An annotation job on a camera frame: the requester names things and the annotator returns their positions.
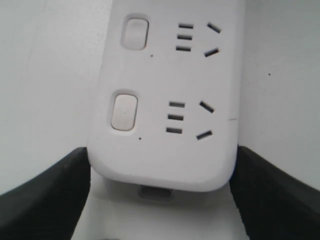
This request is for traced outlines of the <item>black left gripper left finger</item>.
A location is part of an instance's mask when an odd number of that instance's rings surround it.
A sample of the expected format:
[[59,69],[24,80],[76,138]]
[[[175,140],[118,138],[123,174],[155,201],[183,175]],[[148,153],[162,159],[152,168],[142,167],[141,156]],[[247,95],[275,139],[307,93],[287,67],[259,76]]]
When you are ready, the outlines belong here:
[[78,147],[0,196],[2,240],[70,240],[91,186],[87,149]]

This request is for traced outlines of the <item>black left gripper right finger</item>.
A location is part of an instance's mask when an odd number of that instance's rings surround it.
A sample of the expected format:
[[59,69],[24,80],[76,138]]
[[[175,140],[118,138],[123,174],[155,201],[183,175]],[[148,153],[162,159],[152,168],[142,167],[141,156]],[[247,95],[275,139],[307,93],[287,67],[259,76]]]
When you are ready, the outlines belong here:
[[251,240],[318,240],[320,192],[239,146],[230,191]]

